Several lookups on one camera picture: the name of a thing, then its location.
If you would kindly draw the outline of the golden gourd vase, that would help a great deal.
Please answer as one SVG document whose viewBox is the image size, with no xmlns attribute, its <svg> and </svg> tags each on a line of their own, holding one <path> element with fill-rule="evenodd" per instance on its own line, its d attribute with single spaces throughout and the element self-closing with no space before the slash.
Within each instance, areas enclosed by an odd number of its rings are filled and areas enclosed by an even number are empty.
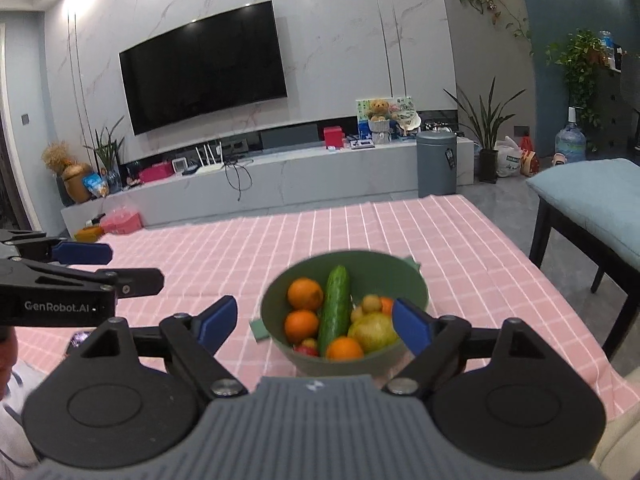
<svg viewBox="0 0 640 480">
<path fill-rule="evenodd" d="M 93 169 L 84 162 L 74 162 L 65 167 L 62 172 L 62 180 L 68 196 L 75 204 L 83 204 L 91 200 L 92 194 L 84 185 L 84 177 L 93 174 Z"/>
</svg>

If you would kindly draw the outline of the grey cylindrical trash bin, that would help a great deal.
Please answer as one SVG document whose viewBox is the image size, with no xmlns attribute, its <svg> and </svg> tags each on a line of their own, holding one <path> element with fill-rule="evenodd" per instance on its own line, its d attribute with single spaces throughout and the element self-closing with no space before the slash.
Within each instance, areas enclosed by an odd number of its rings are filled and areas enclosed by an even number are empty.
<svg viewBox="0 0 640 480">
<path fill-rule="evenodd" d="M 457 192 L 457 137 L 447 127 L 425 130 L 416 136 L 418 195 Z"/>
</svg>

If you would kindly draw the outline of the blue cushioned bench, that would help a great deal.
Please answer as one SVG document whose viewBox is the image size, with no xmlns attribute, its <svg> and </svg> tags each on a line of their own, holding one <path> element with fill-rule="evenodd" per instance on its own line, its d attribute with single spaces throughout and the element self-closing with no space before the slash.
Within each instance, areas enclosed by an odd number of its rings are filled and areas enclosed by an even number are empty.
<svg viewBox="0 0 640 480">
<path fill-rule="evenodd" d="M 598 266 L 627 298 L 602 350 L 616 355 L 639 314 L 639 166 L 623 158 L 554 166 L 527 180 L 539 198 L 529 260 L 541 266 L 556 231 Z"/>
</svg>

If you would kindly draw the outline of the black wall television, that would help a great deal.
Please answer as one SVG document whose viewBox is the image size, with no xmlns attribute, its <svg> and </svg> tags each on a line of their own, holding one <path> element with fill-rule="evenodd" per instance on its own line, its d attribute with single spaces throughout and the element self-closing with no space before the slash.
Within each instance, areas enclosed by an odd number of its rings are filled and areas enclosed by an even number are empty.
<svg viewBox="0 0 640 480">
<path fill-rule="evenodd" d="M 119 53 L 134 134 L 288 96 L 270 1 L 171 29 Z"/>
</svg>

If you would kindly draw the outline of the red cherry tomato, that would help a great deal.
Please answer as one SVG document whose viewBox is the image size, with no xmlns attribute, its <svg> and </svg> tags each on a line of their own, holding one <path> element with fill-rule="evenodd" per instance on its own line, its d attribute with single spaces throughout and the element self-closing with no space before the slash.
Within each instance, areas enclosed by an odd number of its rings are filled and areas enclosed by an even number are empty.
<svg viewBox="0 0 640 480">
<path fill-rule="evenodd" d="M 304 344 L 300 344 L 299 346 L 296 346 L 294 348 L 294 351 L 297 353 L 303 354 L 304 356 L 312 356 L 313 358 L 318 358 L 320 356 L 317 348 L 311 348 L 311 347 L 305 346 Z"/>
</svg>

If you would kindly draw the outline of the red box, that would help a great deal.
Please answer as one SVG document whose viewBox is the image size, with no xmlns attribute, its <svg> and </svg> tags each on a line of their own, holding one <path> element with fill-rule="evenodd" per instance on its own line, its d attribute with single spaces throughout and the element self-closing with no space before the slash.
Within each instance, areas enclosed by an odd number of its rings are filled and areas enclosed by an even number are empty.
<svg viewBox="0 0 640 480">
<path fill-rule="evenodd" d="M 324 128 L 323 141 L 327 150 L 341 150 L 345 143 L 343 129 L 340 126 Z"/>
</svg>

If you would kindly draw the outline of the smartphone on table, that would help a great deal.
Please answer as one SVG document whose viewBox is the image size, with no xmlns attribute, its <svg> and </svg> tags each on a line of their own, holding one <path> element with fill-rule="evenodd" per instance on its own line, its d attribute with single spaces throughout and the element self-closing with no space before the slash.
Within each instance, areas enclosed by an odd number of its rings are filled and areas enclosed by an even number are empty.
<svg viewBox="0 0 640 480">
<path fill-rule="evenodd" d="M 91 335 L 90 330 L 82 330 L 81 332 L 76 332 L 73 336 L 70 337 L 70 341 L 67 344 L 65 355 L 69 356 L 74 353 L 76 349 L 78 349 L 85 340 Z"/>
</svg>

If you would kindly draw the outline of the green cucumber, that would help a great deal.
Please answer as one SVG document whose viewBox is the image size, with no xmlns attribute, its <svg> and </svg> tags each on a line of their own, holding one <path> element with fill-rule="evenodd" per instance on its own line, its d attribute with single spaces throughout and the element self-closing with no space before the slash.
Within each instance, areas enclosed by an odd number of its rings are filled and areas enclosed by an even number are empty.
<svg viewBox="0 0 640 480">
<path fill-rule="evenodd" d="M 350 275 L 344 266 L 336 266 L 329 274 L 324 290 L 324 304 L 321 310 L 318 331 L 318 348 L 324 358 L 326 348 L 334 339 L 345 336 L 352 312 Z"/>
</svg>

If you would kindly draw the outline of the green colander bowl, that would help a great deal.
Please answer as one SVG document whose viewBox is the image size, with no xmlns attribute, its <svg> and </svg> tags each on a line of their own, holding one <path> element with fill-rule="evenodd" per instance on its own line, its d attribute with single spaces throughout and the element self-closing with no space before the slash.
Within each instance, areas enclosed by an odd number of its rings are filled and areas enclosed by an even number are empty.
<svg viewBox="0 0 640 480">
<path fill-rule="evenodd" d="M 407 353 L 390 322 L 398 298 L 427 307 L 413 258 L 339 250 L 282 271 L 262 295 L 260 320 L 304 375 L 385 377 Z"/>
</svg>

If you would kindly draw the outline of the orange mandarin back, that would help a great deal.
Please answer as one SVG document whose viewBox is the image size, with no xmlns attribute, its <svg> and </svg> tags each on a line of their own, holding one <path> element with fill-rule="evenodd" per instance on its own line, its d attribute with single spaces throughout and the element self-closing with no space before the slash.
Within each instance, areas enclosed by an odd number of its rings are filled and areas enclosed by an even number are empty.
<svg viewBox="0 0 640 480">
<path fill-rule="evenodd" d="M 385 315 L 391 316 L 393 314 L 394 302 L 395 300 L 393 300 L 393 298 L 381 296 L 380 297 L 380 303 L 382 306 L 381 312 Z"/>
</svg>

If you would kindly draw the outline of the pink checkered tablecloth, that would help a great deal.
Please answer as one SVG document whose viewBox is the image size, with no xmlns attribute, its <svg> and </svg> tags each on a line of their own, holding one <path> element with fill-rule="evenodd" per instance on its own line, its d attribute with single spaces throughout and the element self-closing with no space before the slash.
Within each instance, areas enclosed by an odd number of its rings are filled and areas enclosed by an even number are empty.
<svg viewBox="0 0 640 480">
<path fill-rule="evenodd" d="M 250 330 L 270 281 L 303 258 L 349 248 L 413 258 L 427 284 L 431 314 L 488 327 L 521 318 L 597 391 L 609 418 L 639 401 L 638 385 L 616 373 L 548 278 L 459 195 L 141 230 L 106 242 L 116 268 L 163 271 L 158 296 L 119 303 L 119 314 L 134 326 L 198 312 L 220 296 L 238 300 L 238 326 L 217 356 L 249 387 L 264 376 L 295 372 L 271 341 L 256 341 Z"/>
</svg>

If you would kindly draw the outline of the pink tissue box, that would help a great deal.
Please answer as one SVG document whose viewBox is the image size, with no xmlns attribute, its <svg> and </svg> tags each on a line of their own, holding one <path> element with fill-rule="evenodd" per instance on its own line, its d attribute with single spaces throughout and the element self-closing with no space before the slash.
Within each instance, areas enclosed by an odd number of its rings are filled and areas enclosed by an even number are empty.
<svg viewBox="0 0 640 480">
<path fill-rule="evenodd" d="M 139 180 L 142 183 L 151 183 L 167 179 L 175 174 L 171 162 L 158 162 L 140 171 Z"/>
</svg>

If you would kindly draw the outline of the teddy bear gift box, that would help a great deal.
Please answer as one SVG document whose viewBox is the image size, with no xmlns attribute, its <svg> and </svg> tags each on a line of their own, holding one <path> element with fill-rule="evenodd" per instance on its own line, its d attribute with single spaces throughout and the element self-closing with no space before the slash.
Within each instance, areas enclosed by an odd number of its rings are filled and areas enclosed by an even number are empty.
<svg viewBox="0 0 640 480">
<path fill-rule="evenodd" d="M 408 138 L 422 125 L 411 96 L 358 100 L 356 117 L 358 139 L 374 144 Z"/>
</svg>

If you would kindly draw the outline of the yellow-green pear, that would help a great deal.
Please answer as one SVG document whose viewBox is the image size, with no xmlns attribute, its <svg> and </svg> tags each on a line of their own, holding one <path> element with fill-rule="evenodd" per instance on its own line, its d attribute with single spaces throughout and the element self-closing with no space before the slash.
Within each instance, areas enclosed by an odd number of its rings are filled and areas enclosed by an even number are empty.
<svg viewBox="0 0 640 480">
<path fill-rule="evenodd" d="M 392 318 L 381 312 L 366 314 L 352 323 L 347 336 L 355 339 L 365 354 L 383 350 L 399 339 Z"/>
</svg>

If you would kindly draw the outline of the orange mandarin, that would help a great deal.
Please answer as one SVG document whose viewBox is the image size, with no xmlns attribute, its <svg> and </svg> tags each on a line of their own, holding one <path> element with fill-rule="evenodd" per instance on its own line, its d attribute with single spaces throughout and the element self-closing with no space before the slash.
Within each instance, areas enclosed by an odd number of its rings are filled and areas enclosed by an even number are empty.
<svg viewBox="0 0 640 480">
<path fill-rule="evenodd" d="M 324 356 L 330 361 L 355 361 L 362 359 L 364 352 L 356 339 L 341 336 L 328 345 Z"/>
<path fill-rule="evenodd" d="M 324 292 L 311 278 L 296 278 L 286 292 L 288 304 L 294 310 L 318 311 L 323 304 Z"/>
<path fill-rule="evenodd" d="M 380 297 L 380 303 L 382 306 L 381 312 L 385 315 L 391 316 L 393 314 L 394 302 L 395 300 L 393 300 L 393 298 L 381 296 Z"/>
<path fill-rule="evenodd" d="M 319 325 L 320 320 L 314 311 L 294 310 L 286 316 L 283 328 L 290 344 L 300 344 L 305 339 L 314 338 Z"/>
</svg>

